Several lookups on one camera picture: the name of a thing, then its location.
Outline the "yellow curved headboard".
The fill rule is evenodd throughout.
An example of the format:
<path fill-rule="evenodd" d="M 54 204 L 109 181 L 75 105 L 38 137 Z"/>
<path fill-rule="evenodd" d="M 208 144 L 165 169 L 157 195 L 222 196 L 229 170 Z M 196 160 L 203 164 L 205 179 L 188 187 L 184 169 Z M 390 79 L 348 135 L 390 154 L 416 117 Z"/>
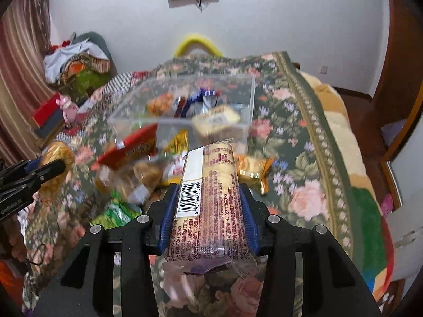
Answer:
<path fill-rule="evenodd" d="M 223 53 L 209 38 L 198 33 L 188 34 L 185 36 L 177 46 L 173 56 L 184 57 L 189 55 L 194 49 L 200 49 L 213 57 L 223 57 Z"/>

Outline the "brown wooden door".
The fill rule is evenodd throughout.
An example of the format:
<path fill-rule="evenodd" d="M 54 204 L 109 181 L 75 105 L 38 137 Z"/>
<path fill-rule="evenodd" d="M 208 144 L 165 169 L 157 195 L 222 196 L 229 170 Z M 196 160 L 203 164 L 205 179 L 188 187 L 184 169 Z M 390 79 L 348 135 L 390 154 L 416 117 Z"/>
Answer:
<path fill-rule="evenodd" d="M 409 117 L 422 84 L 422 19 L 405 0 L 389 0 L 389 38 L 373 100 L 376 130 Z"/>

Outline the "orange puff snack bag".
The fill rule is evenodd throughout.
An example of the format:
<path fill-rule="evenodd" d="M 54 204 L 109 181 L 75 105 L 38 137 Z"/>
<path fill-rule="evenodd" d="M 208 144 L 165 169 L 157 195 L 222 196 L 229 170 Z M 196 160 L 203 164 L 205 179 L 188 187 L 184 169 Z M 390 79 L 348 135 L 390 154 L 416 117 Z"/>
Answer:
<path fill-rule="evenodd" d="M 45 205 L 53 203 L 65 178 L 75 162 L 72 149 L 60 141 L 53 142 L 42 156 L 41 166 L 46 171 L 39 189 L 39 196 Z"/>

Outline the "beige biscuit pack with barcode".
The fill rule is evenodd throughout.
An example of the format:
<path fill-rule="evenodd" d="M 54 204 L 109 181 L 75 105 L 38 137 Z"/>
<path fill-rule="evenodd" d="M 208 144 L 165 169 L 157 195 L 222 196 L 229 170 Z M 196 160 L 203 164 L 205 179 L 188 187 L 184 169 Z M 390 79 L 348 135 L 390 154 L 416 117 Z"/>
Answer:
<path fill-rule="evenodd" d="M 232 125 L 240 121 L 240 114 L 229 105 L 219 105 L 191 119 L 194 131 L 203 142 L 207 143 L 224 139 L 224 135 L 229 132 Z"/>

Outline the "yellow fleece blanket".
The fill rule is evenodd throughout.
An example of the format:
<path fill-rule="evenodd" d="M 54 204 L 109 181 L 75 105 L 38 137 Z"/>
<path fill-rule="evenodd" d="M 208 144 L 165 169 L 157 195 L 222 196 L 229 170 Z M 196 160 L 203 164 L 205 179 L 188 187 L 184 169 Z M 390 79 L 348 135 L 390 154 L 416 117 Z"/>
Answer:
<path fill-rule="evenodd" d="M 363 233 L 363 265 L 361 274 L 373 294 L 380 300 L 388 290 L 394 270 L 394 245 L 389 226 L 377 202 L 374 187 L 365 169 L 365 164 L 348 118 L 346 106 L 332 86 L 322 83 L 317 77 L 300 71 L 299 74 L 310 85 L 322 104 L 354 194 L 354 207 L 358 208 L 360 231 Z"/>

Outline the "long wafer biscuit pack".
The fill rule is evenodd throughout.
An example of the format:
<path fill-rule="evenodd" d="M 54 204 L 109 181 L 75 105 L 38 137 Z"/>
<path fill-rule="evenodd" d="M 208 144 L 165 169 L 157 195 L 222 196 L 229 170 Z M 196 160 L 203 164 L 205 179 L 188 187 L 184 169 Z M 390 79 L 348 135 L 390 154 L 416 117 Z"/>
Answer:
<path fill-rule="evenodd" d="M 243 278 L 258 271 L 250 253 L 240 184 L 230 140 L 188 152 L 179 186 L 166 275 L 203 275 L 232 269 Z"/>

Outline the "gold wrapped snack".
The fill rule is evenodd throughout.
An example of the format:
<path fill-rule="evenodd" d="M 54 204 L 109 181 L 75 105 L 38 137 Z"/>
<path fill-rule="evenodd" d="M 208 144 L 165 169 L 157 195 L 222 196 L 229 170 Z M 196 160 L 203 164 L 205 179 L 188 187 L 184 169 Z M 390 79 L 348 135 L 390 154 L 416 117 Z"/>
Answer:
<path fill-rule="evenodd" d="M 249 155 L 235 155 L 239 183 L 256 188 L 260 195 L 267 195 L 268 172 L 274 159 L 273 157 L 256 158 Z"/>

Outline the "red box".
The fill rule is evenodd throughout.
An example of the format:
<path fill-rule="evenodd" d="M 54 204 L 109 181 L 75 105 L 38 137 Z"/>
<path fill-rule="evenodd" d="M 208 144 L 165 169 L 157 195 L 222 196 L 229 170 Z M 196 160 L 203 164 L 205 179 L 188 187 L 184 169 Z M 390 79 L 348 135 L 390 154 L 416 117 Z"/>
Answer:
<path fill-rule="evenodd" d="M 60 98 L 60 93 L 54 93 L 51 98 L 43 102 L 33 113 L 31 122 L 33 127 L 42 127 L 45 122 L 59 109 L 56 100 Z"/>

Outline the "yellow foil snack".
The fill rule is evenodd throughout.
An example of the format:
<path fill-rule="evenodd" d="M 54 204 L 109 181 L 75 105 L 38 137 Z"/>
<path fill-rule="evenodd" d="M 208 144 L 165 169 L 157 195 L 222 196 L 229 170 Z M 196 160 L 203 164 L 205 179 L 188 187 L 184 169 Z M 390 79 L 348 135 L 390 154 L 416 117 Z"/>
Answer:
<path fill-rule="evenodd" d="M 189 150 L 188 131 L 179 131 L 164 147 L 163 151 L 171 154 L 179 154 Z"/>

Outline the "patchwork quilt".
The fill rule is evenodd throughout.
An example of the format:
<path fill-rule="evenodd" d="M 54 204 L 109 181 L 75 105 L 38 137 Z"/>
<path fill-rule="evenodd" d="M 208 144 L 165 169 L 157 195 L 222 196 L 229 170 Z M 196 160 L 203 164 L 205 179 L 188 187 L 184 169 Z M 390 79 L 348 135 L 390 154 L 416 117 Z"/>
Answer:
<path fill-rule="evenodd" d="M 71 143 L 76 137 L 84 137 L 93 131 L 95 124 L 104 124 L 120 102 L 139 82 L 147 78 L 147 71 L 127 72 L 113 77 L 80 106 L 78 114 L 82 119 L 73 124 L 71 129 L 63 128 L 56 140 Z"/>

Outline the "blue cracker snack packet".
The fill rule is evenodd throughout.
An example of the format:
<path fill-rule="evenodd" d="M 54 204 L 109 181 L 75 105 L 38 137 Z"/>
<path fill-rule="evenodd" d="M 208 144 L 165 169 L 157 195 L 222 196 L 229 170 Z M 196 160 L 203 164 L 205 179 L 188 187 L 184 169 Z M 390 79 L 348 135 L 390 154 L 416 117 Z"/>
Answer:
<path fill-rule="evenodd" d="M 192 118 L 204 114 L 217 106 L 220 95 L 219 90 L 208 90 L 201 87 L 196 93 L 175 100 L 178 105 L 173 116 L 175 118 Z"/>

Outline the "pink plush toy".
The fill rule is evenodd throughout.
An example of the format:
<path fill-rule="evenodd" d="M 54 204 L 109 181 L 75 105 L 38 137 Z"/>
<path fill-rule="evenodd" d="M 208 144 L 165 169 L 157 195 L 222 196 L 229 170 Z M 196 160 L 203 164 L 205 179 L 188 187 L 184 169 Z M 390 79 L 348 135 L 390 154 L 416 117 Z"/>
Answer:
<path fill-rule="evenodd" d="M 62 116 L 66 125 L 71 125 L 75 122 L 79 107 L 67 95 L 60 95 L 55 100 L 56 104 L 62 110 Z"/>

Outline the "red snack bag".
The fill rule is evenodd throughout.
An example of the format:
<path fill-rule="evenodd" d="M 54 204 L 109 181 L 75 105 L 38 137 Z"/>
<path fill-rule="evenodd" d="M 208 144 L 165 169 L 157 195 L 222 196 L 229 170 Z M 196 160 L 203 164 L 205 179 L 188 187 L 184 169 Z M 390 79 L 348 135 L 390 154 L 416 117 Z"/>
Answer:
<path fill-rule="evenodd" d="M 156 153 L 156 131 L 158 124 L 149 124 L 132 132 L 123 141 L 106 150 L 97 163 L 111 170 L 118 170 L 130 162 Z"/>

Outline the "striped curtain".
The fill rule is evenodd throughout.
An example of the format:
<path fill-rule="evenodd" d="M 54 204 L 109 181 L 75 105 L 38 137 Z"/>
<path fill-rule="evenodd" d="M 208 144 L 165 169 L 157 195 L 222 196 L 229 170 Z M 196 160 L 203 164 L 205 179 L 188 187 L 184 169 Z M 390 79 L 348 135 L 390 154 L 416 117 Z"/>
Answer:
<path fill-rule="evenodd" d="M 8 165 L 39 151 L 31 118 L 53 95 L 43 68 L 49 46 L 48 0 L 12 0 L 1 16 L 1 158 Z"/>

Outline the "clear plastic storage bin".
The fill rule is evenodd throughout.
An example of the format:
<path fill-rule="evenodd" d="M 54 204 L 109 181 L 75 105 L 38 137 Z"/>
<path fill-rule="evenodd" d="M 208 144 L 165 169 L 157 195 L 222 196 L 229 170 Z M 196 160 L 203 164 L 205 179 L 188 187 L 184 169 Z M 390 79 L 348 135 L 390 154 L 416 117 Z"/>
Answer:
<path fill-rule="evenodd" d="M 248 74 L 183 75 L 139 82 L 108 117 L 118 139 L 156 124 L 164 149 L 181 131 L 193 150 L 220 140 L 234 142 L 245 154 L 252 126 L 256 80 Z"/>

